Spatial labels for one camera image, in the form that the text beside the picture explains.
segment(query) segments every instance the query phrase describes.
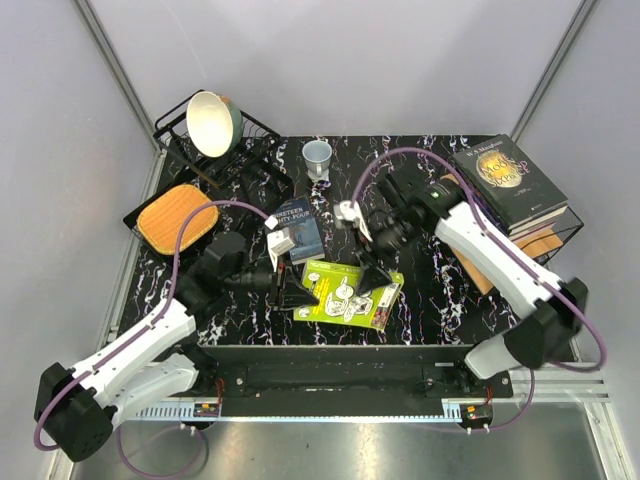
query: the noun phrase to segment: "orange sponge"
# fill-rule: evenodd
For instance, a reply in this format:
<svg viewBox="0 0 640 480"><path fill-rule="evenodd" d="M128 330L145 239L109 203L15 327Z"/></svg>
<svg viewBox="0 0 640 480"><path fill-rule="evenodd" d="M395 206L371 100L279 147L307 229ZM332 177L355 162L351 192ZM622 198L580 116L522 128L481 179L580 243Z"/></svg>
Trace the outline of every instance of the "orange sponge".
<svg viewBox="0 0 640 480"><path fill-rule="evenodd" d="M173 255L180 227L189 214L211 200L193 185L179 185L156 199L138 216L138 230L149 244L163 255ZM218 221L218 208L205 208L187 226L180 251L213 228Z"/></svg>

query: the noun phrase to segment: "white mug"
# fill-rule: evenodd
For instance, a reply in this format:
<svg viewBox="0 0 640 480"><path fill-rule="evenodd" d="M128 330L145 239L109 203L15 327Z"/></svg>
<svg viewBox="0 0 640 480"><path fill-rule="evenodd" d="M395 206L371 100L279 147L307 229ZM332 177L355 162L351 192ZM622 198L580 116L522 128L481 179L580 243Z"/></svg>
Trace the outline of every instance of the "white mug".
<svg viewBox="0 0 640 480"><path fill-rule="evenodd" d="M302 156L307 165L307 175L311 180L329 181L329 164L333 150L324 140L312 140L302 147Z"/></svg>

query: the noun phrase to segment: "white wall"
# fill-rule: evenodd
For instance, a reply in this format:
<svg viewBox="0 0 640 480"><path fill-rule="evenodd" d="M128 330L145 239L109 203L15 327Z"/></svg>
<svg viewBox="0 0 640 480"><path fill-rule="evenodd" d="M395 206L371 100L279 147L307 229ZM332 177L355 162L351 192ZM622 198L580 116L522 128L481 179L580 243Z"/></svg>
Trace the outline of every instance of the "white wall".
<svg viewBox="0 0 640 480"><path fill-rule="evenodd" d="M637 1L600 2L521 145L586 224L553 263L590 288L588 313L609 346L606 382L640 473L639 22Z"/></svg>
<svg viewBox="0 0 640 480"><path fill-rule="evenodd" d="M282 134L514 127L579 0L91 0L152 118L198 88Z"/></svg>
<svg viewBox="0 0 640 480"><path fill-rule="evenodd" d="M0 15L0 464L41 478L41 372L95 347L153 153L70 1Z"/></svg>

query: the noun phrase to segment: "black marble tabletop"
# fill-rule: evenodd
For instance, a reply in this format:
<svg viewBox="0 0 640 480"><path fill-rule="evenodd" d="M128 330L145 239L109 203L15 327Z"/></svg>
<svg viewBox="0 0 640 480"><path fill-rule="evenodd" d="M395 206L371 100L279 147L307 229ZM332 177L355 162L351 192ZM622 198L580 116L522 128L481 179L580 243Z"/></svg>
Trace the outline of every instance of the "black marble tabletop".
<svg viewBox="0 0 640 480"><path fill-rule="evenodd" d="M483 136L373 136L328 137L333 147L329 182L312 183L306 177L302 146L312 137L285 138L275 162L295 182L295 195L308 195L325 243L325 259L357 264L353 240L333 228L332 205L351 197L358 177L371 159L400 146L430 149L447 158L452 153L486 140ZM426 158L396 156L374 173L392 171L405 162L417 162L425 178L434 181L441 171ZM180 166L167 161L162 182ZM361 201L371 212L384 207L375 179ZM262 232L250 241L253 258L266 252ZM292 313L275 312L265 296L230 293L226 304L201 331L201 345L367 345L476 343L516 324L517 318L499 295L483 297L466 276L448 246L423 236L396 257L405 284L384 332L323 323L294 322ZM170 268L145 246L129 288L120 331L140 320L169 288Z"/></svg>

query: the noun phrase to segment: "blue book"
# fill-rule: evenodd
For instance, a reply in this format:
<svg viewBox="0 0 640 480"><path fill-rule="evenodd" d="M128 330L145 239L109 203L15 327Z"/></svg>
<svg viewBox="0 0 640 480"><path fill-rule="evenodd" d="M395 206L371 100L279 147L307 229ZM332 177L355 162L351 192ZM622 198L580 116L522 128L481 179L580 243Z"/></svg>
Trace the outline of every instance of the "blue book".
<svg viewBox="0 0 640 480"><path fill-rule="evenodd" d="M316 219L311 214L309 199L306 196L287 200L274 213L278 225L289 227L291 239L296 244L291 250L291 263L298 265L307 260L324 258L324 246Z"/></svg>

